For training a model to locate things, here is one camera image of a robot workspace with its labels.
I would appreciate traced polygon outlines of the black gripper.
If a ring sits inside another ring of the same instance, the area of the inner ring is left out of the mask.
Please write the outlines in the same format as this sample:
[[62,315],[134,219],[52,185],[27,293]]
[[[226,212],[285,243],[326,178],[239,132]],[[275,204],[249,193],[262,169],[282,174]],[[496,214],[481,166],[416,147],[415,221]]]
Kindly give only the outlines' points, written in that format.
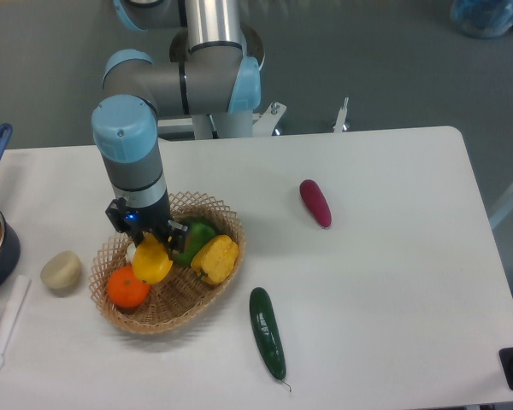
[[171,220],[167,192],[157,202],[142,208],[129,207],[124,197],[116,198],[110,202],[105,214],[115,230],[128,235],[134,243],[141,243],[143,231],[147,231],[157,239],[167,239],[171,252],[185,251],[189,227]]

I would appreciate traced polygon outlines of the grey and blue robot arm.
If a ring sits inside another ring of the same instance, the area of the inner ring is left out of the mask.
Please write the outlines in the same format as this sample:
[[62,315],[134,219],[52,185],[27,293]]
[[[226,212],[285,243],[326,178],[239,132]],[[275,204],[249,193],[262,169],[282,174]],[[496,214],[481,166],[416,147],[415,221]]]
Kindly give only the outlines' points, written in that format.
[[113,227],[141,244],[152,234],[184,251],[187,226],[174,221],[158,146],[158,121],[213,114],[250,118],[261,101],[260,68],[245,51],[236,1],[115,1],[129,29],[179,26],[187,44],[176,61],[156,64],[142,51],[108,60],[103,100],[91,116],[95,145],[115,193],[106,209]]

